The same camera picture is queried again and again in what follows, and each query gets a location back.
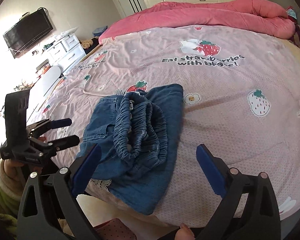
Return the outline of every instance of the bed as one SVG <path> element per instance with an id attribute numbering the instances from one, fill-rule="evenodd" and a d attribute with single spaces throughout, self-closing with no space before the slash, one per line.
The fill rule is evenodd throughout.
<path id="1" fill-rule="evenodd" d="M 300 49 L 282 40 L 294 32 L 284 9 L 265 0 L 237 0 L 217 5 L 164 2 L 147 10 L 111 26 L 100 37 L 103 46 L 64 77 L 30 122 L 69 117 L 70 127 L 46 137 L 76 134 L 82 140 L 101 98 L 178 83 L 184 89 L 184 118 L 173 175 L 154 212 L 135 215 L 162 224 L 207 224 L 221 198 L 196 161 L 201 143 L 242 173 L 267 172 L 281 219 L 296 212 Z M 67 149 L 53 161 L 70 166 L 79 150 Z M 107 186 L 91 180 L 86 191 L 131 211 Z"/>

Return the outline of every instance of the metal screw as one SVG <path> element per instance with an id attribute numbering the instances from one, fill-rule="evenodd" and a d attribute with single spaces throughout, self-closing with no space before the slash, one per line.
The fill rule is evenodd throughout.
<path id="1" fill-rule="evenodd" d="M 67 167 L 63 167 L 60 169 L 59 171 L 61 174 L 66 174 L 68 172 L 68 168 Z"/>
<path id="2" fill-rule="evenodd" d="M 233 175 L 237 175 L 239 173 L 239 171 L 236 168 L 231 168 L 230 173 Z"/>
<path id="3" fill-rule="evenodd" d="M 265 172 L 260 173 L 261 178 L 266 179 L 268 178 L 268 174 L 266 174 Z"/>
<path id="4" fill-rule="evenodd" d="M 36 172 L 33 172 L 30 174 L 30 178 L 35 178 L 38 174 Z"/>

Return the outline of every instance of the jeans pocket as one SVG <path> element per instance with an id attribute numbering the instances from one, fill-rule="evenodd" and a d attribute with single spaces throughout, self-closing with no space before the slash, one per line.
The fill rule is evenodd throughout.
<path id="1" fill-rule="evenodd" d="M 84 131 L 83 141 L 106 138 L 110 131 L 113 132 L 117 116 L 116 103 L 116 97 L 100 99 Z"/>
<path id="2" fill-rule="evenodd" d="M 89 141 L 94 139 L 103 139 L 108 136 L 108 132 L 111 130 L 113 132 L 114 125 L 113 124 L 105 124 L 95 129 L 93 134 L 85 134 L 83 137 L 83 141 Z"/>

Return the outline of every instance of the lace trim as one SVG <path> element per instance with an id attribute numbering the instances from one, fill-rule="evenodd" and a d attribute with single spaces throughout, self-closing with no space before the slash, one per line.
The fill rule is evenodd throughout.
<path id="1" fill-rule="evenodd" d="M 101 189 L 105 189 L 107 192 L 109 192 L 108 186 L 110 186 L 110 184 L 111 184 L 111 179 L 107 179 L 107 180 L 91 179 L 91 180 L 97 187 L 99 187 Z"/>

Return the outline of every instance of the drawer handle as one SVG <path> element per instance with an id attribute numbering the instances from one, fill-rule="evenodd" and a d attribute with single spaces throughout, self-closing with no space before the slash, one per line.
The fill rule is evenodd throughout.
<path id="1" fill-rule="evenodd" d="M 71 58 L 72 58 L 74 55 L 75 55 L 75 53 L 74 53 L 74 54 L 72 54 L 72 56 L 71 56 L 70 58 L 68 58 L 68 60 L 69 60 L 69 59 L 71 59 Z"/>

